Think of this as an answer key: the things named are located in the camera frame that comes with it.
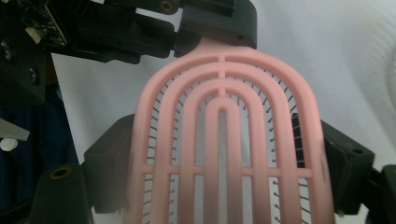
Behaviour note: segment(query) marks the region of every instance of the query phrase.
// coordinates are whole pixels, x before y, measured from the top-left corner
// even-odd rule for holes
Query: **screw hole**
[[[12,42],[9,41],[7,38],[1,40],[0,43],[0,53],[3,57],[7,60],[7,62],[13,64],[16,62],[16,50],[12,45]]]
[[[38,76],[37,72],[33,67],[29,68],[29,75],[30,79],[32,79],[33,84],[38,86],[38,84],[40,84],[40,77]]]
[[[169,12],[174,9],[174,6],[168,1],[161,1],[161,8],[163,9],[163,11]]]
[[[64,178],[65,176],[68,176],[72,173],[72,170],[70,167],[60,167],[54,171],[52,171],[49,175],[51,179],[61,179]]]
[[[357,148],[353,149],[352,151],[353,151],[355,154],[363,154],[363,151],[360,150],[360,149],[357,149]]]

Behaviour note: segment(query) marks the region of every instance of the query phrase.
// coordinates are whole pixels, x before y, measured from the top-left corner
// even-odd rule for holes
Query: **black 3d-printed part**
[[[105,4],[119,7],[138,7],[171,15],[178,11],[180,0],[106,0]]]
[[[85,14],[78,25],[79,36],[84,41],[158,58],[168,57],[173,48],[175,27],[168,21],[94,3]]]
[[[126,204],[133,124],[134,115],[119,119],[84,154],[89,201],[96,213],[112,213]]]
[[[68,43],[66,46],[60,46],[50,41],[44,40],[42,41],[42,43],[40,43],[44,50],[79,58],[91,59],[102,63],[108,63],[113,60],[119,60],[125,63],[140,62],[140,54],[125,49],[112,47],[118,46],[116,37],[112,39],[106,39],[101,36],[105,34],[110,34],[112,31],[106,31],[106,29],[104,32],[102,30],[102,33],[100,33],[101,31],[99,31],[99,34],[97,36],[88,41],[84,40],[84,36],[79,36],[78,28],[81,27],[82,29],[84,29],[84,25],[87,25],[87,22],[92,21],[90,20],[90,13],[95,10],[107,10],[108,8],[110,8],[109,10],[111,10],[113,6],[105,6],[87,0],[45,1],[46,2],[43,4],[46,4],[48,6],[51,14],[56,19],[59,26],[62,28],[62,31],[66,36]],[[130,14],[134,14],[134,9],[130,9]],[[97,25],[101,25],[99,21],[95,24],[94,27],[92,27],[92,29],[95,29]]]
[[[18,10],[0,3],[0,107],[44,103],[47,55],[24,28]]]
[[[387,165],[382,169],[380,186],[388,221],[396,224],[396,165]]]
[[[38,180],[30,224],[92,224],[84,174],[78,164],[65,164]]]
[[[366,223],[389,224],[381,198],[381,174],[373,169],[361,186],[361,202],[369,209]]]
[[[372,172],[375,154],[322,121],[322,129],[332,180],[334,211],[356,215],[361,207],[362,187]]]
[[[206,11],[230,17],[235,9],[235,1],[237,0],[183,0],[180,4],[182,7],[198,7]]]
[[[231,16],[224,16],[197,7],[184,6],[179,33],[188,31],[230,45],[257,48],[257,12],[247,0],[235,0]],[[188,52],[175,48],[175,56]]]

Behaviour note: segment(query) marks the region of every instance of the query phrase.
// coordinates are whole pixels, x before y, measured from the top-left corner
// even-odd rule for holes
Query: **white background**
[[[374,151],[377,169],[396,163],[396,1],[252,2],[258,50],[297,69],[317,96],[321,118]],[[177,28],[180,15],[155,17]],[[117,119],[134,113],[150,76],[174,60],[144,56],[132,65],[52,56],[80,161]],[[359,216],[337,223],[364,223],[365,215],[362,208]],[[98,224],[115,219],[95,216]]]

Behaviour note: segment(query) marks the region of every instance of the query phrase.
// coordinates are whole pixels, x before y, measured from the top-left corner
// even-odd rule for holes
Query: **white knob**
[[[11,151],[18,146],[18,140],[14,138],[5,138],[0,142],[0,148],[4,151]]]

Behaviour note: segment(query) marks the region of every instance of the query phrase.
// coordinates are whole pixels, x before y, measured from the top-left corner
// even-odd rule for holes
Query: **dark fabric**
[[[43,105],[0,108],[1,119],[30,132],[27,141],[19,141],[14,150],[0,150],[0,212],[33,198],[43,172],[63,163],[78,162],[57,89],[46,88]]]

